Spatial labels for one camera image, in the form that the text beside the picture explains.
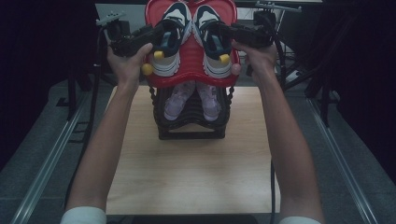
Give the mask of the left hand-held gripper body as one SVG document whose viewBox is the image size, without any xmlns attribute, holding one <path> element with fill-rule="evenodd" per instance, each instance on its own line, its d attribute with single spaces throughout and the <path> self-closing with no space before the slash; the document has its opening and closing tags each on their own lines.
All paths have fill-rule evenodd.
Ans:
<svg viewBox="0 0 396 224">
<path fill-rule="evenodd" d="M 132 57 L 141 47 L 154 41 L 155 29 L 151 24 L 148 24 L 131 32 L 129 22 L 120 19 L 123 16 L 125 16 L 124 12 L 111 12 L 97 20 L 96 25 L 106 30 L 109 46 L 115 55 Z"/>
</svg>

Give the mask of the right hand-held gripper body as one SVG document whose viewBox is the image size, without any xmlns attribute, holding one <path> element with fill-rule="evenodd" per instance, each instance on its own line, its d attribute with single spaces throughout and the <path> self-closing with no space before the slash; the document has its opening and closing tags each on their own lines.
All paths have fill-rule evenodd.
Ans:
<svg viewBox="0 0 396 224">
<path fill-rule="evenodd" d="M 301 7 L 283 7 L 273 2 L 257 2 L 259 11 L 253 13 L 253 24 L 244 25 L 234 23 L 236 33 L 233 39 L 251 48 L 264 48 L 271 46 L 276 40 L 276 14 L 275 10 L 301 13 Z"/>
</svg>

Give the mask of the navy and white sneaker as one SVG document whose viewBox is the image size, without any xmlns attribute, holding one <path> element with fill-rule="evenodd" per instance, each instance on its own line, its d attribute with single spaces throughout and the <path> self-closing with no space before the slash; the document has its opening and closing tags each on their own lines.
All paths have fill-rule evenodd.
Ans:
<svg viewBox="0 0 396 224">
<path fill-rule="evenodd" d="M 231 38 L 220 32 L 219 26 L 223 24 L 217 11 L 209 5 L 199 6 L 193 16 L 194 38 L 204 49 L 203 68 L 214 78 L 231 74 Z"/>
<path fill-rule="evenodd" d="M 154 40 L 150 62 L 157 76 L 171 77 L 180 65 L 180 47 L 191 35 L 190 10 L 185 3 L 175 2 L 165 10 L 158 23 L 163 24 L 163 41 Z"/>
</svg>

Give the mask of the red and black shoe rack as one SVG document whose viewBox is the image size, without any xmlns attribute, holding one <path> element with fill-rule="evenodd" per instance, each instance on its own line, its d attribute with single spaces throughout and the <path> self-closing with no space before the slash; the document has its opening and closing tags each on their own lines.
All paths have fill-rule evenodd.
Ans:
<svg viewBox="0 0 396 224">
<path fill-rule="evenodd" d="M 165 10 L 177 0 L 149 0 L 145 9 L 147 24 L 156 25 L 162 18 Z M 190 0 L 187 2 L 191 14 L 194 15 L 199 6 L 209 5 L 213 7 L 222 21 L 230 25 L 236 22 L 237 11 L 233 0 Z M 225 136 L 226 125 L 230 117 L 230 105 L 233 98 L 233 85 L 238 76 L 230 75 L 223 79 L 216 79 L 205 74 L 203 68 L 204 49 L 199 46 L 191 35 L 185 44 L 180 47 L 179 55 L 181 65 L 177 73 L 172 77 L 159 77 L 149 75 L 151 99 L 154 109 L 153 116 L 158 126 L 159 138 L 167 139 L 221 139 Z M 217 87 L 217 96 L 220 104 L 219 117 L 214 121 L 204 118 L 202 102 L 197 91 L 188 99 L 180 116 L 176 120 L 168 120 L 164 117 L 165 101 L 171 96 L 173 88 L 182 82 L 197 80 L 205 84 Z M 189 124 L 192 127 L 204 128 L 203 131 L 178 131 Z"/>
</svg>

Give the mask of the purple sandal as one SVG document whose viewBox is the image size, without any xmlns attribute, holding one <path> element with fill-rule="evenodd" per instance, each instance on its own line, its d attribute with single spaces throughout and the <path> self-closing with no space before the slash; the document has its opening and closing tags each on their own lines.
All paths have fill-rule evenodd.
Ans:
<svg viewBox="0 0 396 224">
<path fill-rule="evenodd" d="M 168 120 L 176 120 L 194 91 L 194 80 L 177 84 L 174 87 L 171 96 L 165 102 L 164 117 Z"/>
<path fill-rule="evenodd" d="M 208 121 L 216 120 L 221 110 L 217 98 L 217 88 L 202 82 L 197 82 L 196 87 L 202 101 L 204 118 Z"/>
</svg>

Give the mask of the person's right hand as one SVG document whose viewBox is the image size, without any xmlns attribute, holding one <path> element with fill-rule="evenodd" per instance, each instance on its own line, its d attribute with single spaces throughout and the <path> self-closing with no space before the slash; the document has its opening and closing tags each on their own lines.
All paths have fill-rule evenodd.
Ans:
<svg viewBox="0 0 396 224">
<path fill-rule="evenodd" d="M 239 51 L 246 53 L 246 64 L 252 67 L 252 78 L 257 85 L 268 84 L 276 80 L 276 47 L 274 45 L 261 49 L 254 49 L 242 43 L 233 41 L 232 45 Z"/>
</svg>

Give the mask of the person's left hand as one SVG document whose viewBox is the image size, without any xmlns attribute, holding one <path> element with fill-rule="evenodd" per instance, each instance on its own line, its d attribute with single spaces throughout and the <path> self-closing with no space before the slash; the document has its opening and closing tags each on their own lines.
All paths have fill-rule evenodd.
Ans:
<svg viewBox="0 0 396 224">
<path fill-rule="evenodd" d="M 130 58 L 119 57 L 111 47 L 107 48 L 107 61 L 118 78 L 118 89 L 136 91 L 139 86 L 140 69 L 144 58 L 151 52 L 153 45 L 148 43 Z"/>
</svg>

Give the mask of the white power strip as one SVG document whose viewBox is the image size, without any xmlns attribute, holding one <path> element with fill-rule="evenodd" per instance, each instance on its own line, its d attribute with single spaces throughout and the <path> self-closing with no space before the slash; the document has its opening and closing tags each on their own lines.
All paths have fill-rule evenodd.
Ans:
<svg viewBox="0 0 396 224">
<path fill-rule="evenodd" d="M 286 82 L 292 82 L 294 79 L 300 77 L 302 75 L 302 73 L 298 70 L 295 70 L 293 72 L 291 72 L 289 75 L 287 75 L 286 77 Z"/>
</svg>

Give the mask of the black metal stand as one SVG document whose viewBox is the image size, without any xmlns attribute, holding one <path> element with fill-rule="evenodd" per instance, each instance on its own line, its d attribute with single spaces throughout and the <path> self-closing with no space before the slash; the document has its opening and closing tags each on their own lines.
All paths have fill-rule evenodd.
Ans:
<svg viewBox="0 0 396 224">
<path fill-rule="evenodd" d="M 114 77 L 110 77 L 109 74 L 109 70 L 99 63 L 95 63 L 91 71 L 76 70 L 75 68 L 70 70 L 67 77 L 67 97 L 61 98 L 57 104 L 57 106 L 68 107 L 67 120 L 75 116 L 78 109 L 81 108 L 81 103 L 78 102 L 77 98 L 77 87 L 80 87 L 82 93 L 87 93 L 89 91 L 92 93 L 90 121 L 94 121 L 100 81 L 103 80 L 113 87 L 118 83 L 118 81 Z"/>
</svg>

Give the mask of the dark curtain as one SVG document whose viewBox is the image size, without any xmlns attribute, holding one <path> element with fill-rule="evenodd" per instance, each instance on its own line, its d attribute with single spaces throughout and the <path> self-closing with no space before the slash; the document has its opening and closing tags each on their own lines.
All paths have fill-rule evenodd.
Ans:
<svg viewBox="0 0 396 224">
<path fill-rule="evenodd" d="M 99 0 L 0 0 L 0 170 L 48 101 L 73 75 L 82 83 L 96 53 Z"/>
<path fill-rule="evenodd" d="M 280 34 L 303 66 L 330 61 L 337 109 L 396 184 L 396 0 L 322 0 Z"/>
</svg>

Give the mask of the black tripod stand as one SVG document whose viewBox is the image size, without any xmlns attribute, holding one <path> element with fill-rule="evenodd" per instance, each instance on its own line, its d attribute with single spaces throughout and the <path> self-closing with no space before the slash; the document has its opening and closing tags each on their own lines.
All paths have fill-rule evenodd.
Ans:
<svg viewBox="0 0 396 224">
<path fill-rule="evenodd" d="M 334 100 L 331 99 L 330 79 L 332 75 L 332 69 L 330 66 L 330 61 L 328 59 L 323 59 L 314 68 L 306 69 L 303 66 L 302 61 L 295 60 L 293 63 L 287 63 L 286 60 L 280 60 L 279 68 L 280 75 L 278 80 L 280 81 L 281 87 L 284 91 L 290 90 L 291 88 L 308 81 L 308 84 L 304 90 L 304 95 L 308 99 L 311 99 L 320 94 L 319 114 L 328 127 L 328 109 L 329 105 L 334 103 Z M 287 75 L 295 70 L 300 71 L 302 75 L 294 79 L 292 82 L 287 83 Z"/>
</svg>

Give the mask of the white left sleeve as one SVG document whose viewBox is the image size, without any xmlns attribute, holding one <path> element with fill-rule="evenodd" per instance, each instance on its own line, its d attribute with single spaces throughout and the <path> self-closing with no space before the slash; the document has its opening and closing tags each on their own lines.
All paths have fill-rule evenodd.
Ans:
<svg viewBox="0 0 396 224">
<path fill-rule="evenodd" d="M 60 224 L 106 224 L 106 213 L 97 207 L 76 207 L 64 213 Z"/>
</svg>

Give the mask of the white sleeve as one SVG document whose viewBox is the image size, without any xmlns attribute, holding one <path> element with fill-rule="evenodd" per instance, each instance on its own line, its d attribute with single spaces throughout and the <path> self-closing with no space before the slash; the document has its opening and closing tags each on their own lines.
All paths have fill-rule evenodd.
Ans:
<svg viewBox="0 0 396 224">
<path fill-rule="evenodd" d="M 60 224 L 106 224 L 106 213 L 97 207 L 76 207 L 64 213 Z"/>
<path fill-rule="evenodd" d="M 310 217 L 284 217 L 278 224 L 321 224 Z"/>
</svg>

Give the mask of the white right sleeve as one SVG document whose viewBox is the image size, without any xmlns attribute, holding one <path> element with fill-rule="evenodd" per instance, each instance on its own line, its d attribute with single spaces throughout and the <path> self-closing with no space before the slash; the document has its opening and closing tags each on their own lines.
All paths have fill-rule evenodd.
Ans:
<svg viewBox="0 0 396 224">
<path fill-rule="evenodd" d="M 310 217 L 284 217 L 278 224 L 321 224 Z"/>
</svg>

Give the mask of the metal floor rail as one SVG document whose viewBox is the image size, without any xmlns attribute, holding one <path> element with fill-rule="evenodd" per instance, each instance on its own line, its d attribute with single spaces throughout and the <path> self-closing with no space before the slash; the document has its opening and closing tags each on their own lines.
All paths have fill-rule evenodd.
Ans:
<svg viewBox="0 0 396 224">
<path fill-rule="evenodd" d="M 351 194 L 354 203 L 357 206 L 357 209 L 361 215 L 364 224 L 379 224 L 372 206 L 370 205 L 366 195 L 364 194 L 361 185 L 358 183 L 349 165 L 347 164 L 347 161 L 341 151 L 341 148 L 337 144 L 332 134 L 332 131 L 329 127 L 326 126 L 326 124 L 322 120 L 319 114 L 318 106 L 312 99 L 307 99 L 306 102 L 311 112 L 313 113 L 318 128 L 323 135 L 325 143 L 328 145 L 334 162 L 336 163 L 340 174 L 346 183 L 346 187 Z"/>
<path fill-rule="evenodd" d="M 75 114 L 66 122 L 54 145 L 50 148 L 49 154 L 42 163 L 35 179 L 27 190 L 27 193 L 9 224 L 28 223 L 59 159 L 61 158 L 61 155 L 64 152 L 64 148 L 78 123 L 83 107 L 88 99 L 88 93 L 82 93 L 78 98 Z"/>
</svg>

